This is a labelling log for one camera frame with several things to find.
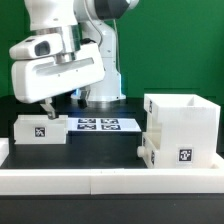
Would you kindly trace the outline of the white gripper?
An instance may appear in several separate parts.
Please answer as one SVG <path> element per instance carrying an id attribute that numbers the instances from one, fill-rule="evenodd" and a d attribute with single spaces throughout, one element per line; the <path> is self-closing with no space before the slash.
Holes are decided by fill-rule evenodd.
<path id="1" fill-rule="evenodd" d="M 43 100 L 41 107 L 49 119 L 55 119 L 50 97 L 99 82 L 104 79 L 105 71 L 98 45 L 90 43 L 81 46 L 74 61 L 56 64 L 53 56 L 17 61 L 11 74 L 16 99 L 23 103 Z M 88 106 L 89 94 L 89 88 L 80 89 L 78 105 L 81 109 Z"/>

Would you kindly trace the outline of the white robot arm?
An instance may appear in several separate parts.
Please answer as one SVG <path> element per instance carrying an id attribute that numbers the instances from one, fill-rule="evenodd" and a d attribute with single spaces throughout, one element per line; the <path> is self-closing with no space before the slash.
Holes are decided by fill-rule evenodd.
<path id="1" fill-rule="evenodd" d="M 51 119 L 51 98 L 69 92 L 76 104 L 124 100 L 116 68 L 117 33 L 105 22 L 139 0 L 24 0 L 34 34 L 9 50 L 13 90 L 23 103 L 38 102 Z"/>

